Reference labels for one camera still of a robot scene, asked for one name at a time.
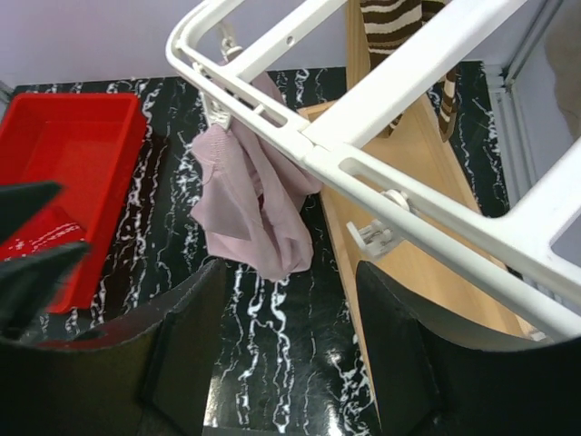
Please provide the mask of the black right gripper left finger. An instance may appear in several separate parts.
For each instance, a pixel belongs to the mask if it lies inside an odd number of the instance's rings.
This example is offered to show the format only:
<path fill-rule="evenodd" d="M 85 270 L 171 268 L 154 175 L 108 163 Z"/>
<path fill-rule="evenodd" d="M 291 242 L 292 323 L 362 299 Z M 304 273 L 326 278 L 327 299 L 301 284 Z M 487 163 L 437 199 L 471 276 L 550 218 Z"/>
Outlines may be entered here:
<path fill-rule="evenodd" d="M 4 435 L 199 435 L 225 304 L 213 260 L 69 341 L 1 342 Z"/>

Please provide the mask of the brown striped sock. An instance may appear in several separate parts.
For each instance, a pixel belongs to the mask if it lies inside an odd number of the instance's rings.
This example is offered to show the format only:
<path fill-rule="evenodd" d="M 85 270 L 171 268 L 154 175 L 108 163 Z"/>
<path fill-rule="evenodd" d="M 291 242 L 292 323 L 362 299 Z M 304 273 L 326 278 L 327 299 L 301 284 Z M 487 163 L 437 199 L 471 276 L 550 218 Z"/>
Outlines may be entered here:
<path fill-rule="evenodd" d="M 392 55 L 422 26 L 419 0 L 360 1 L 370 69 Z"/>
<path fill-rule="evenodd" d="M 448 1 L 422 1 L 422 23 L 427 23 L 440 12 Z M 456 96 L 458 82 L 458 65 L 450 69 L 442 79 L 443 89 L 438 113 L 438 129 L 441 140 L 446 142 L 452 136 L 458 115 L 458 99 Z"/>

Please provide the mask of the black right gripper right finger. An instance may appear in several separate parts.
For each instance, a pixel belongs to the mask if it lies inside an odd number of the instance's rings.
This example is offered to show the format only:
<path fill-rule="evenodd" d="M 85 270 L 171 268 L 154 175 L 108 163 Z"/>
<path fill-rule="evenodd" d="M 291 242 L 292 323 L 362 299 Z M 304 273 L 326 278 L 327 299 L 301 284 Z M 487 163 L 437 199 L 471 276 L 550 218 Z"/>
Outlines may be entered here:
<path fill-rule="evenodd" d="M 472 322 L 372 263 L 359 313 L 385 435 L 577 435 L 580 341 L 534 342 Z"/>

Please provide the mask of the mauve sock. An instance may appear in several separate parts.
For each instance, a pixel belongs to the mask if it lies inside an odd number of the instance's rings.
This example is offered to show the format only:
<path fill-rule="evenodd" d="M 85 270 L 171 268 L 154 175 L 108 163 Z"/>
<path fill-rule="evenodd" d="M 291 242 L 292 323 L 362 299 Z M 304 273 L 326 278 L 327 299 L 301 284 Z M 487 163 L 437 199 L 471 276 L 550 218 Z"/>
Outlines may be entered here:
<path fill-rule="evenodd" d="M 190 151 L 202 169 L 191 216 L 208 253 L 246 263 L 272 282 L 309 270 L 312 239 L 300 210 L 321 182 L 237 119 L 209 126 Z"/>

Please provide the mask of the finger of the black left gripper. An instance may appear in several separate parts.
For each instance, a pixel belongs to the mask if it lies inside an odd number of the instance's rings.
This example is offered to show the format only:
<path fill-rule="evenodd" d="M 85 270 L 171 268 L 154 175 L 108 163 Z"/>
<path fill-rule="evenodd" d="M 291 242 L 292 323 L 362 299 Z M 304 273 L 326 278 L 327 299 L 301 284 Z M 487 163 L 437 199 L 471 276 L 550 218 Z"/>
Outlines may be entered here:
<path fill-rule="evenodd" d="M 1 186 L 1 243 L 41 211 L 62 190 L 56 182 L 18 183 Z"/>
<path fill-rule="evenodd" d="M 89 250 L 86 242 L 66 243 L 1 263 L 1 336 L 18 339 L 51 303 L 68 275 Z"/>

